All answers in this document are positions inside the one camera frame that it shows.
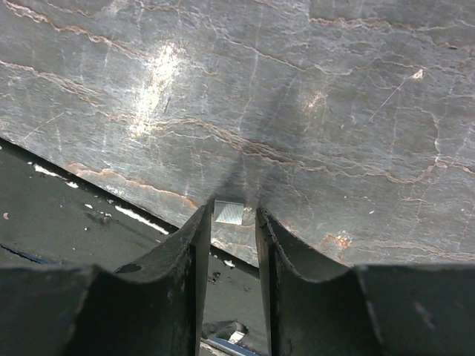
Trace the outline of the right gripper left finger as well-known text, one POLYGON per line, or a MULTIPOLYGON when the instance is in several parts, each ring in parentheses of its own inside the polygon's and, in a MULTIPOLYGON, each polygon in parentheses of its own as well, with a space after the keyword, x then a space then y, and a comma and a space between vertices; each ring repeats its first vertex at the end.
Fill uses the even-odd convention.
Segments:
POLYGON ((3 355, 197 355, 211 209, 116 271, 1 269, 3 355))

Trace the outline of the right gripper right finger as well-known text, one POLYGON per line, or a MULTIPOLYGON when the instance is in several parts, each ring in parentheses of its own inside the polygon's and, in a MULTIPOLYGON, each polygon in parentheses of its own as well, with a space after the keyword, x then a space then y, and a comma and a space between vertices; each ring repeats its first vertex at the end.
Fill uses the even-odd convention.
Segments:
POLYGON ((271 355, 472 355, 474 266, 348 267, 265 208, 255 239, 271 355))

